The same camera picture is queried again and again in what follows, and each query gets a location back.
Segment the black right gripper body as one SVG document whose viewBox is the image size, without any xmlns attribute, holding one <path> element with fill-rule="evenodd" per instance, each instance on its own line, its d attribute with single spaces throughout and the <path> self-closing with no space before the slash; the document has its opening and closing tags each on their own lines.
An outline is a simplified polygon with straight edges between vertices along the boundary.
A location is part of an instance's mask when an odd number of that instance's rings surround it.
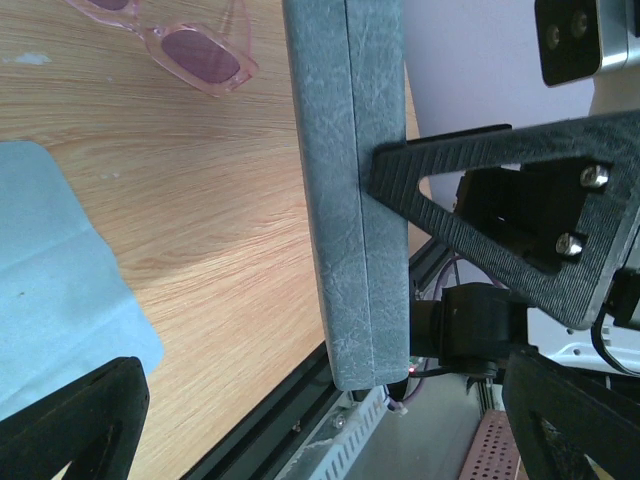
<svg viewBox="0 0 640 480">
<path fill-rule="evenodd" d="M 515 264 L 501 279 L 567 327 L 639 327 L 639 179 L 608 164 L 467 171 L 454 210 Z"/>
</svg>

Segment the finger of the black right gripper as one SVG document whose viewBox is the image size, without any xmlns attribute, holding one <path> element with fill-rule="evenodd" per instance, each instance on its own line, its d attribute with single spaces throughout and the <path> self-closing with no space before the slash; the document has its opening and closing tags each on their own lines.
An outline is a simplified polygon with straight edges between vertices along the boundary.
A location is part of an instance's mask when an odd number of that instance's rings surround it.
<svg viewBox="0 0 640 480">
<path fill-rule="evenodd" d="M 433 144 L 439 144 L 442 142 L 459 142 L 464 140 L 475 139 L 478 136 L 493 134 L 495 132 L 510 131 L 513 127 L 511 124 L 502 123 L 489 125 L 484 127 L 472 128 L 467 130 L 461 130 L 456 132 L 450 132 L 445 134 L 434 135 L 430 137 L 419 138 L 410 140 L 406 143 L 408 149 L 423 149 Z"/>
<path fill-rule="evenodd" d="M 369 192 L 509 287 L 500 276 L 514 266 L 513 255 L 500 252 L 454 210 L 467 171 L 528 164 L 608 164 L 639 179 L 639 115 L 585 117 L 416 150 L 387 146 L 374 155 Z"/>
</svg>

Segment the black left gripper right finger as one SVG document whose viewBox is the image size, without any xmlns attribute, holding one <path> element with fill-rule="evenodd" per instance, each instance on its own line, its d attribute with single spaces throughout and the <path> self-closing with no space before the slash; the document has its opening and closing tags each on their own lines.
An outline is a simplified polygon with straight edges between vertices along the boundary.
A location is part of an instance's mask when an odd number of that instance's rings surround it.
<svg viewBox="0 0 640 480">
<path fill-rule="evenodd" d="M 510 355 L 503 401 L 531 479 L 639 477 L 639 404 L 537 352 Z"/>
</svg>

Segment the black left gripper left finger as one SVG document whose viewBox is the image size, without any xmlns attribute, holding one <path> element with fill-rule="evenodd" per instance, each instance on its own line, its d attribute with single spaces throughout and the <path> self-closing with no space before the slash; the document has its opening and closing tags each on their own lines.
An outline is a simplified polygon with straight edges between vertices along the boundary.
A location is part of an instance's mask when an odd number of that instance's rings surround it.
<svg viewBox="0 0 640 480">
<path fill-rule="evenodd" d="M 111 360 L 1 421 L 1 477 L 126 479 L 149 399 L 140 360 Z"/>
</svg>

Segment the light blue cleaning cloth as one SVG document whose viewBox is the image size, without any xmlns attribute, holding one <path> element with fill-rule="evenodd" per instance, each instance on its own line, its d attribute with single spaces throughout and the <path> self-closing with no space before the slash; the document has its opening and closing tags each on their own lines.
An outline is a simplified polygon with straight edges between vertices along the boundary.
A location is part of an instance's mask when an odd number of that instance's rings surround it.
<svg viewBox="0 0 640 480">
<path fill-rule="evenodd" d="M 53 157 L 1 145 L 1 416 L 117 357 L 146 374 L 162 342 Z"/>
</svg>

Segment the grey-green glasses case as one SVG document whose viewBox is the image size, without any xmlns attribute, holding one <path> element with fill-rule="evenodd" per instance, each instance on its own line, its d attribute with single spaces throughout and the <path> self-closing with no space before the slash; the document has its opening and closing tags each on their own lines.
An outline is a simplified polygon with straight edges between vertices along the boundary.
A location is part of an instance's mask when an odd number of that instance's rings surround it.
<svg viewBox="0 0 640 480">
<path fill-rule="evenodd" d="M 369 195 L 375 150 L 406 138 L 403 5 L 283 5 L 326 347 L 343 391 L 404 380 L 408 225 Z"/>
</svg>

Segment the pink sunglasses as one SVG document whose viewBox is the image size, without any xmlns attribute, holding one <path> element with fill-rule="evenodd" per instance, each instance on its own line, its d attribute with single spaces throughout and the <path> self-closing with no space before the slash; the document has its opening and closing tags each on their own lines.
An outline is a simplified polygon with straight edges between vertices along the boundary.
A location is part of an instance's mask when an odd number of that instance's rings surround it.
<svg viewBox="0 0 640 480">
<path fill-rule="evenodd" d="M 220 97 L 255 76 L 243 1 L 71 1 L 95 21 L 140 38 L 152 59 L 200 91 Z"/>
</svg>

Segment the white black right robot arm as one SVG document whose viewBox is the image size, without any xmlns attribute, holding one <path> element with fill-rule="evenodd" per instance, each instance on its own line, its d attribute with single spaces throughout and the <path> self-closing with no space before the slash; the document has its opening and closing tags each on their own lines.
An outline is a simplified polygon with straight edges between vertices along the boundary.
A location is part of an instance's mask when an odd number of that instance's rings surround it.
<svg viewBox="0 0 640 480">
<path fill-rule="evenodd" d="M 538 308 L 587 330 L 639 326 L 639 113 L 496 125 L 379 147 L 370 195 L 489 275 L 414 301 L 410 351 L 492 378 Z"/>
</svg>

